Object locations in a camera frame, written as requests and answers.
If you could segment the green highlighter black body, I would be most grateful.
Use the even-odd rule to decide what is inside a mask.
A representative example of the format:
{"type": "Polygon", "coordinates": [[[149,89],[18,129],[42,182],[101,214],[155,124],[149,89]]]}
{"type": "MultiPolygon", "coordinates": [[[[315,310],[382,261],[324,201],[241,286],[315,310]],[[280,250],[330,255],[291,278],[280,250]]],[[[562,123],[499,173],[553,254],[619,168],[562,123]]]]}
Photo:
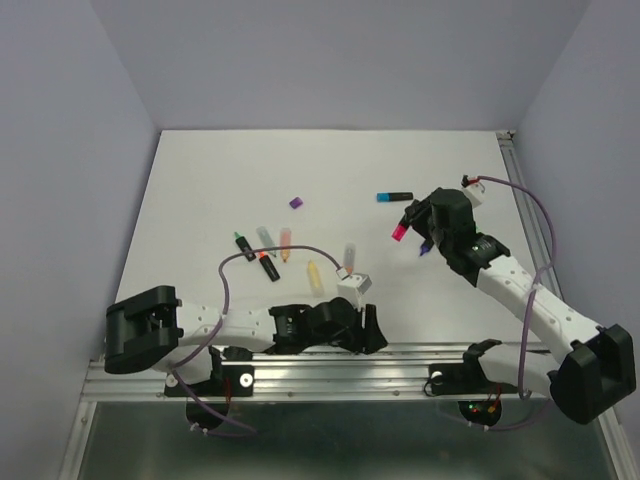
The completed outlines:
{"type": "Polygon", "coordinates": [[[235,241],[238,249],[243,254],[243,256],[246,258],[247,261],[251,262],[251,261],[254,261],[256,259],[256,254],[253,251],[251,245],[249,244],[248,240],[246,239],[246,237],[244,235],[242,235],[239,232],[235,231],[234,232],[234,241],[235,241]]]}

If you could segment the peach pastel highlighter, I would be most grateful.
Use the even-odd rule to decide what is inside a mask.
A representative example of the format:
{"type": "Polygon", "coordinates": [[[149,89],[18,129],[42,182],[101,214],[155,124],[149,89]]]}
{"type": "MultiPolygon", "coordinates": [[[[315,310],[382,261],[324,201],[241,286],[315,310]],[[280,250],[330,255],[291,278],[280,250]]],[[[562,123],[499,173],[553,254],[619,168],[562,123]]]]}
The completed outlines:
{"type": "Polygon", "coordinates": [[[354,271],[355,266],[355,258],[356,258],[356,246],[354,243],[347,243],[344,247],[343,251],[343,261],[342,266],[344,269],[351,274],[354,271]]]}

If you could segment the orange pastel highlighter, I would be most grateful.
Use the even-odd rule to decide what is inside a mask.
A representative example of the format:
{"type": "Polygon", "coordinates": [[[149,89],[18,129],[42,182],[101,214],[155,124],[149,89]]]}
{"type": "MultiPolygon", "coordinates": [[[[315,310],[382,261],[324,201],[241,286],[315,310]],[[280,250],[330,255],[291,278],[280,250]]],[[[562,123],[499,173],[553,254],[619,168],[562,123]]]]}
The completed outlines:
{"type": "Polygon", "coordinates": [[[291,255],[291,239],[292,232],[288,227],[284,227],[280,231],[280,256],[284,263],[286,263],[291,255]]]}

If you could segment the yellow pastel highlighter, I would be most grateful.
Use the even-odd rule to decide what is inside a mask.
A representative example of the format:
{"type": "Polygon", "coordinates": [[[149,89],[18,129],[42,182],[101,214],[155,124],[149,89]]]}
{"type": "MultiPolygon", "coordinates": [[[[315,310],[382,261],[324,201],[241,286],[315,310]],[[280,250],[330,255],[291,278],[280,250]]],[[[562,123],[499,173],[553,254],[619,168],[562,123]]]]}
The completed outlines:
{"type": "Polygon", "coordinates": [[[310,260],[307,263],[307,277],[310,285],[311,292],[314,297],[321,297],[324,295],[324,285],[321,279],[320,271],[316,263],[310,260]]]}

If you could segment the blue highlighter black body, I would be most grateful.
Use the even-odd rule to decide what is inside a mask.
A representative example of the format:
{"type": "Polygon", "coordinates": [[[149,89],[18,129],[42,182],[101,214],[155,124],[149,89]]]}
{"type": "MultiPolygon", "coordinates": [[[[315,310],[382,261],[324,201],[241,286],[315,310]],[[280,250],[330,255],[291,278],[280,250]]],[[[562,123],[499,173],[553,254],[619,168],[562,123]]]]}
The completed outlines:
{"type": "Polygon", "coordinates": [[[376,194],[376,201],[379,203],[412,201],[412,192],[379,192],[376,194]]]}

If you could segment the purple highlighter black body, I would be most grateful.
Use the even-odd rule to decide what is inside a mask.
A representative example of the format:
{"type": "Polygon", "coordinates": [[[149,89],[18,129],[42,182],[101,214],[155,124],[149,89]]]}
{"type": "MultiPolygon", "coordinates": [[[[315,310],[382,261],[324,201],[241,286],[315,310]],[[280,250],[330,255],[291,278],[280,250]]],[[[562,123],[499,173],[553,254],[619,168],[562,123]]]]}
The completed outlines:
{"type": "Polygon", "coordinates": [[[422,244],[420,245],[419,256],[422,257],[422,256],[428,254],[431,251],[432,248],[433,248],[433,242],[431,240],[425,239],[422,242],[422,244]]]}

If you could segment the mint pastel highlighter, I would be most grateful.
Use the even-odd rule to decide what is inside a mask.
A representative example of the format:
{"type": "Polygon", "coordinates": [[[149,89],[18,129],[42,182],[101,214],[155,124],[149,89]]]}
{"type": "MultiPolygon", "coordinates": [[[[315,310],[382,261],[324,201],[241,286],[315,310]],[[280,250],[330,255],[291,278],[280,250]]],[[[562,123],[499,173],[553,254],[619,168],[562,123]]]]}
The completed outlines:
{"type": "Polygon", "coordinates": [[[274,247],[277,246],[276,242],[274,241],[272,235],[270,234],[269,230],[265,227],[265,226],[259,226],[256,228],[256,233],[263,245],[264,248],[269,248],[268,253],[276,258],[277,257],[277,250],[274,250],[274,247]]]}

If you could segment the purple highlighter cap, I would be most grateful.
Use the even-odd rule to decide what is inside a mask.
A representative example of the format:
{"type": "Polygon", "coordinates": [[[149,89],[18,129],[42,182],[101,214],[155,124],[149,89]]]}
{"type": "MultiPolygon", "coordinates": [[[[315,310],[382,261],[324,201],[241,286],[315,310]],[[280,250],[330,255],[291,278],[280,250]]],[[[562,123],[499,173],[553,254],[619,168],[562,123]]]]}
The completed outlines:
{"type": "Polygon", "coordinates": [[[303,200],[300,197],[295,197],[289,202],[289,205],[292,209],[297,209],[303,205],[303,200]]]}

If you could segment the orange highlighter black body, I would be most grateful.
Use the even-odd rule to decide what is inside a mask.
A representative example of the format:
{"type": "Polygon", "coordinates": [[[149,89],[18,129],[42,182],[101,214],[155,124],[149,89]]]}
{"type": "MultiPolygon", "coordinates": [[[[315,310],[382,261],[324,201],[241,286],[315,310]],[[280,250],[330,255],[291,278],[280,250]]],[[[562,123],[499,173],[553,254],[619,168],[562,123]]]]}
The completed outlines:
{"type": "Polygon", "coordinates": [[[268,253],[260,252],[258,260],[271,282],[276,282],[280,279],[280,274],[268,253]]]}

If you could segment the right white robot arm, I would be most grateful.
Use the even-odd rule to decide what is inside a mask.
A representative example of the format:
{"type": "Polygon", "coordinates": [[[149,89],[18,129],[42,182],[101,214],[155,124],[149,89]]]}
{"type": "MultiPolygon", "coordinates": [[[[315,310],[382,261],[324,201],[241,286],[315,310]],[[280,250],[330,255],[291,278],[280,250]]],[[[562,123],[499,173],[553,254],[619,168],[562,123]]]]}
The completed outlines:
{"type": "Polygon", "coordinates": [[[438,188],[405,209],[394,236],[413,229],[547,351],[527,353],[524,345],[495,339],[473,343],[461,362],[430,367],[431,395],[481,395],[510,386],[551,399],[578,424],[590,423],[637,388],[631,335],[580,314],[536,281],[506,246],[477,229],[477,203],[468,189],[438,188]]]}

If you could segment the pink highlighter black body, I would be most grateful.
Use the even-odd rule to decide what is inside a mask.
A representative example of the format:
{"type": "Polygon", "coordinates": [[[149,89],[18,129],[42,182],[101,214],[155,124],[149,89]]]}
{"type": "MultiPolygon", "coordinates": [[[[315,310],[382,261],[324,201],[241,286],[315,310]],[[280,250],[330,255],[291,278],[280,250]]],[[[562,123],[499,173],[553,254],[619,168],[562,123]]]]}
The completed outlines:
{"type": "Polygon", "coordinates": [[[391,238],[397,242],[400,242],[412,227],[413,221],[414,215],[412,213],[405,212],[394,228],[391,234],[391,238]]]}

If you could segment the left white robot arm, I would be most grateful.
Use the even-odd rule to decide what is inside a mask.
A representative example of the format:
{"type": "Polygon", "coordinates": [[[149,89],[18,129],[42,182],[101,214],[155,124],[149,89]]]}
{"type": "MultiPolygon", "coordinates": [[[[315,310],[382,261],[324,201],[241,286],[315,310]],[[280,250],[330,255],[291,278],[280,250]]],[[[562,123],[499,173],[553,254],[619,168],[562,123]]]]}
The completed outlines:
{"type": "Polygon", "coordinates": [[[371,304],[359,308],[336,297],[315,306],[221,313],[184,302],[174,287],[161,285],[107,309],[104,369],[114,375],[178,370],[199,393],[210,394],[221,386],[223,373],[210,361],[211,347],[297,355],[310,347],[332,346],[370,355],[387,344],[371,304]]]}

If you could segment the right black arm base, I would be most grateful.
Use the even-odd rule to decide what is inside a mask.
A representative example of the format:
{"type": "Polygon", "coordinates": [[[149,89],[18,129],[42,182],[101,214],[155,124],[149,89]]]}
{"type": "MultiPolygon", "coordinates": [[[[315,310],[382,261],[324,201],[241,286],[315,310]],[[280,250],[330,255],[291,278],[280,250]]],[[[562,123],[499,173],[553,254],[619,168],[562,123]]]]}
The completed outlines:
{"type": "Polygon", "coordinates": [[[435,363],[428,367],[428,377],[423,384],[427,397],[476,395],[478,399],[460,400],[458,408],[468,425],[489,430],[495,427],[502,415],[501,396],[517,392],[517,380],[499,380],[497,369],[482,366],[488,363],[490,354],[512,351],[499,340],[488,339],[471,344],[457,363],[435,363]]]}

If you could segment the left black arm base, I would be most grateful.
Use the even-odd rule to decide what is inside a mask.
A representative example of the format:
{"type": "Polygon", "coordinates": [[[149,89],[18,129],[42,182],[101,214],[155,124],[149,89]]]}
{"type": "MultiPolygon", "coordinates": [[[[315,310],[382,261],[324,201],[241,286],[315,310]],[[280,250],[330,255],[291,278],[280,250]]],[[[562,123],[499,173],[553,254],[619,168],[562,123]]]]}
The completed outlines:
{"type": "Polygon", "coordinates": [[[233,399],[253,396],[255,368],[249,364],[253,354],[240,347],[225,347],[222,351],[208,348],[203,357],[204,379],[187,383],[169,374],[165,379],[163,395],[168,398],[184,398],[186,420],[190,429],[205,436],[245,437],[257,431],[230,416],[233,399]]]}

